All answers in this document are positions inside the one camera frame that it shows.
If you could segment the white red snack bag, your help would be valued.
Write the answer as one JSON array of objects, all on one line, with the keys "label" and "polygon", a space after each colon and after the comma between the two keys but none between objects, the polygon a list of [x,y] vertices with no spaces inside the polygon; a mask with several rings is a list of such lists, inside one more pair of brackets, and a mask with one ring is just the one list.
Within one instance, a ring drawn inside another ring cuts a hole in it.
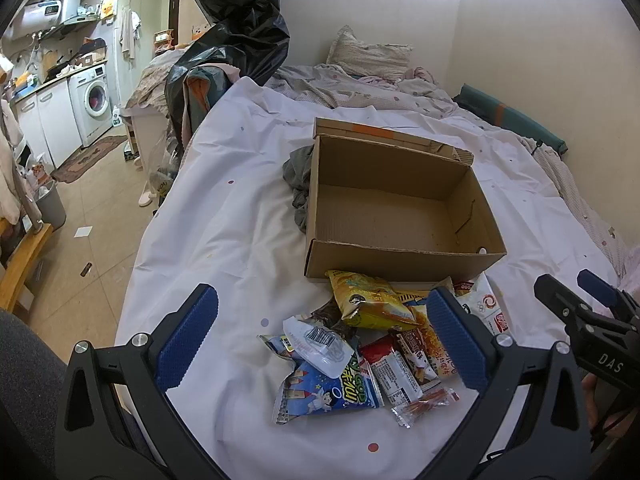
[{"label": "white red snack bag", "polygon": [[485,273],[471,281],[454,283],[454,294],[462,308],[479,318],[494,336],[510,332],[508,320]]}]

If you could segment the clear packet red snack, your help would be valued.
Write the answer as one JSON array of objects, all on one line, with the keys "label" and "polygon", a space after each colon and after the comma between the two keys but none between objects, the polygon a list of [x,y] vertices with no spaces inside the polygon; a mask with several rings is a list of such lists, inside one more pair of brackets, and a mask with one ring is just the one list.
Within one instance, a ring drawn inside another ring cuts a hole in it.
[{"label": "clear packet red snack", "polygon": [[460,396],[451,388],[435,388],[428,390],[420,399],[397,405],[392,408],[396,422],[406,429],[412,428],[427,412],[434,408],[446,408],[460,400]]}]

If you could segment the brown white chocolate bar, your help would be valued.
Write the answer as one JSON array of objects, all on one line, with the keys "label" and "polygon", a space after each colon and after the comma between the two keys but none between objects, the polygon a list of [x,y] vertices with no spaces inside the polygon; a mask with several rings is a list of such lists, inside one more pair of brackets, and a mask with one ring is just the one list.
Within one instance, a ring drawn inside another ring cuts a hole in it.
[{"label": "brown white chocolate bar", "polygon": [[440,379],[428,360],[426,347],[420,330],[406,330],[405,332],[390,332],[400,353],[416,378],[423,392],[427,392],[440,383]]}]

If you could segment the red white wafer bar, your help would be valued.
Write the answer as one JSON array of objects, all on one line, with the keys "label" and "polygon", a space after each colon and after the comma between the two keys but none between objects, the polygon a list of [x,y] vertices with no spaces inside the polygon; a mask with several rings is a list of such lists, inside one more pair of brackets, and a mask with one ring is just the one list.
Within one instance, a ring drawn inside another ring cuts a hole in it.
[{"label": "red white wafer bar", "polygon": [[362,356],[371,365],[378,385],[393,406],[412,403],[423,392],[404,357],[395,348],[391,336],[384,336],[361,348]]}]

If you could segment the yellow cheese snack bag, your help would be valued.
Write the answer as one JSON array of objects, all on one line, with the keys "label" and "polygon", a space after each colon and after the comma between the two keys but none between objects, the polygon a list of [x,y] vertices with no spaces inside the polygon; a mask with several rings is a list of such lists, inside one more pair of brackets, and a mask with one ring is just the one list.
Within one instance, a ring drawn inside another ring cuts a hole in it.
[{"label": "yellow cheese snack bag", "polygon": [[367,330],[405,332],[418,326],[416,316],[382,278],[340,270],[326,271],[342,321]]}]

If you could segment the blue rocket snack bag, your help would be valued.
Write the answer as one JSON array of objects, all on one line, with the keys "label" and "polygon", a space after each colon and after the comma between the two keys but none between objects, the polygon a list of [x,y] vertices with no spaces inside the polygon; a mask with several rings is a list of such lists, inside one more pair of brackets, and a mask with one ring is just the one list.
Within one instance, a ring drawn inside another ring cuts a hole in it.
[{"label": "blue rocket snack bag", "polygon": [[272,353],[294,365],[276,395],[272,412],[272,421],[276,425],[285,425],[302,416],[382,408],[385,405],[371,365],[358,350],[341,375],[331,378],[304,361],[284,335],[259,335],[258,338]]}]

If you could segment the clear dark snack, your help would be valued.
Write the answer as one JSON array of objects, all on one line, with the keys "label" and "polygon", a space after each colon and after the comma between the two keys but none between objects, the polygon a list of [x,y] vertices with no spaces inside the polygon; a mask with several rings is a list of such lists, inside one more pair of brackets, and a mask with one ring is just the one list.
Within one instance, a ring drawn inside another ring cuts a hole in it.
[{"label": "clear dark snack", "polygon": [[283,322],[283,331],[294,351],[329,378],[339,378],[355,353],[345,339],[320,322],[291,316]]}]

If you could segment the blue yellow cookie bag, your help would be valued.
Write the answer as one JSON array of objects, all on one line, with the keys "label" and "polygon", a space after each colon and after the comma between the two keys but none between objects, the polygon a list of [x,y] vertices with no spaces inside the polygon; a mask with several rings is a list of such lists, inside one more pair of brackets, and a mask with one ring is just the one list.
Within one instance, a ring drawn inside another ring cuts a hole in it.
[{"label": "blue yellow cookie bag", "polygon": [[438,338],[431,322],[428,320],[426,300],[429,289],[398,290],[397,295],[402,304],[407,307],[416,318],[422,335],[428,360],[440,379],[456,374],[454,362],[450,359],[444,345]]}]

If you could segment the wooden bench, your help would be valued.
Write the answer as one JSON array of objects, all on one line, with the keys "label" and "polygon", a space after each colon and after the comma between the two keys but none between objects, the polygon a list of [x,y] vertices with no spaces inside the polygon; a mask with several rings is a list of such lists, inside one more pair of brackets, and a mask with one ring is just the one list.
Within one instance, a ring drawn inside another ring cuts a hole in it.
[{"label": "wooden bench", "polygon": [[30,228],[12,252],[1,278],[1,307],[6,312],[14,311],[29,271],[52,233],[50,223],[43,223],[38,231]]}]

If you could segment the brown cardboard box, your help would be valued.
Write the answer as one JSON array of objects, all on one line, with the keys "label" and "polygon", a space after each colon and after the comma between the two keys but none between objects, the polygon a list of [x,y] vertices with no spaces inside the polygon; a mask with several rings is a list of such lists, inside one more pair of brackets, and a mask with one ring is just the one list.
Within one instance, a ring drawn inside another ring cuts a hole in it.
[{"label": "brown cardboard box", "polygon": [[463,148],[380,127],[314,122],[306,278],[467,280],[506,245]]}]

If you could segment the green rolled mat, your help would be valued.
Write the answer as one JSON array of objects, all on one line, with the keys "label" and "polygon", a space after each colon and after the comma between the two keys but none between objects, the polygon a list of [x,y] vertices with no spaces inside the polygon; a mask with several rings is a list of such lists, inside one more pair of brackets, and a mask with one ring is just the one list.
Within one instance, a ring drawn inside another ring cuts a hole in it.
[{"label": "green rolled mat", "polygon": [[488,124],[510,130],[519,136],[533,139],[538,144],[546,144],[560,156],[563,156],[568,151],[566,142],[547,128],[544,128],[539,122],[468,84],[464,84],[459,93],[452,99],[460,107],[488,122]]}]

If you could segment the grey trash bin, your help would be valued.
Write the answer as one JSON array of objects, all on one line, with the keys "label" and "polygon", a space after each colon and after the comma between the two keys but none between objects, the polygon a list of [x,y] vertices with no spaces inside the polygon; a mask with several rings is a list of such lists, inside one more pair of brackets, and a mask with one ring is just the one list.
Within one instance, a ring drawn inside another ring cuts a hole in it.
[{"label": "grey trash bin", "polygon": [[50,223],[54,230],[64,226],[66,211],[58,194],[58,184],[51,180],[38,188],[36,204],[42,214],[42,221]]}]

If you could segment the white bed sheet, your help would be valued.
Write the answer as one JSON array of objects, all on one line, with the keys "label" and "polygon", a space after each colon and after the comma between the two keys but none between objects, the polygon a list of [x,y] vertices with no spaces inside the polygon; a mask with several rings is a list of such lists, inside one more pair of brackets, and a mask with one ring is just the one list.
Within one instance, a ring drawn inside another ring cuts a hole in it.
[{"label": "white bed sheet", "polygon": [[562,322],[537,278],[569,288],[618,274],[570,212],[533,148],[468,112],[443,118],[295,101],[236,82],[198,127],[142,237],[116,339],[149,333],[201,284],[218,314],[168,398],[232,479],[413,479],[444,448],[476,393],[410,428],[389,408],[273,413],[290,361],[262,341],[325,304],[331,269],[418,286],[484,274],[510,335],[549,349]]}]

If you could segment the floral crumpled blanket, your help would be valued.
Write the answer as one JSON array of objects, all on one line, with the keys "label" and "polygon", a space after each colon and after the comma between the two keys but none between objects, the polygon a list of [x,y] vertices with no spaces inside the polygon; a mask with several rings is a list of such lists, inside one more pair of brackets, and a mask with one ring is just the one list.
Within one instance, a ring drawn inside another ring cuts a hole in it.
[{"label": "floral crumpled blanket", "polygon": [[453,115],[458,104],[428,70],[409,68],[394,81],[380,76],[355,77],[340,66],[282,66],[265,84],[295,101],[329,108],[368,107],[376,110],[413,110],[442,119]]}]

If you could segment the patterned floor rug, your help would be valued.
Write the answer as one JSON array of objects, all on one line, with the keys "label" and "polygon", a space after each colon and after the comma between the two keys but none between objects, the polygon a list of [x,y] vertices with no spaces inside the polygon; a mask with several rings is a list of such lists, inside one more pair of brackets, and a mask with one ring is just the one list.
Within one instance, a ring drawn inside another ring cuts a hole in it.
[{"label": "patterned floor rug", "polygon": [[88,148],[83,148],[70,156],[64,164],[52,171],[52,178],[56,182],[73,183],[81,178],[89,169],[104,159],[120,144],[123,144],[127,137],[123,134],[118,136],[102,136]]}]

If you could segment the striped pillow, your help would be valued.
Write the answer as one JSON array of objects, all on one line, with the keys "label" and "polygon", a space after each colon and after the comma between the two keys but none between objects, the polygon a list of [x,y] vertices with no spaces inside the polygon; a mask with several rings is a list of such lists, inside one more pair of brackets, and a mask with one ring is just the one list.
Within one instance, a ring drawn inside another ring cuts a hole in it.
[{"label": "striped pillow", "polygon": [[410,44],[368,44],[343,26],[329,48],[326,64],[340,66],[349,76],[399,79],[409,68]]}]

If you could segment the grey cloth beside box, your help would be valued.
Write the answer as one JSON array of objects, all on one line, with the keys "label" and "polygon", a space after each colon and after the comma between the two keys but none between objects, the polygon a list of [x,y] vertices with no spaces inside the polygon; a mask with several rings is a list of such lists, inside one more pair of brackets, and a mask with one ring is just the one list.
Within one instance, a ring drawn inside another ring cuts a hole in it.
[{"label": "grey cloth beside box", "polygon": [[314,147],[302,146],[290,153],[282,166],[283,180],[293,194],[294,221],[300,232],[307,229],[308,197],[310,190],[311,163]]}]

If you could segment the white kitchen cabinet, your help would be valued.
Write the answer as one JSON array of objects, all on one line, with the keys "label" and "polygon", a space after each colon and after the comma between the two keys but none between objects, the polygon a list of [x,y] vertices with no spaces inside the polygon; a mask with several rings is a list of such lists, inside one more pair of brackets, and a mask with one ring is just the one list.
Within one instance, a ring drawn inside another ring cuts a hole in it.
[{"label": "white kitchen cabinet", "polygon": [[32,154],[50,169],[60,168],[80,148],[66,79],[24,96],[14,108]]}]

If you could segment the white washing machine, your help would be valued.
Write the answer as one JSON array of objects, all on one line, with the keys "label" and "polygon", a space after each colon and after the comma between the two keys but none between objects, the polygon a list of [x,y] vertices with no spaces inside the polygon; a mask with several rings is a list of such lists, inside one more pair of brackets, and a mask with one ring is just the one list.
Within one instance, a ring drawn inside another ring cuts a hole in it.
[{"label": "white washing machine", "polygon": [[112,126],[106,63],[76,70],[68,77],[68,92],[82,146],[88,148]]}]

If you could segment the black plastic bag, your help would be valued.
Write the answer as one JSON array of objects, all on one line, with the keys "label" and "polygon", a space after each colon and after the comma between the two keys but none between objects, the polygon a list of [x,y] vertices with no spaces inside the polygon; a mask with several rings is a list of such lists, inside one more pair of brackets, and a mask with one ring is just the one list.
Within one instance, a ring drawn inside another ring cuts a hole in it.
[{"label": "black plastic bag", "polygon": [[188,47],[166,78],[165,99],[178,150],[189,144],[196,128],[192,112],[205,116],[231,86],[221,74],[193,92],[198,105],[188,103],[186,80],[198,66],[226,63],[241,76],[264,84],[288,55],[290,34],[280,0],[195,0],[209,22],[204,35]]}]

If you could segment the white microwave oven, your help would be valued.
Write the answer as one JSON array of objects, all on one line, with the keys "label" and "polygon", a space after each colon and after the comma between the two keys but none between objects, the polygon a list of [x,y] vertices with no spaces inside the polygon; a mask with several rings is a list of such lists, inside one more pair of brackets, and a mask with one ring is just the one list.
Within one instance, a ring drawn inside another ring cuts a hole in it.
[{"label": "white microwave oven", "polygon": [[41,32],[55,27],[61,18],[62,2],[49,0],[29,4],[16,14],[4,34],[9,40],[17,40],[34,32]]}]

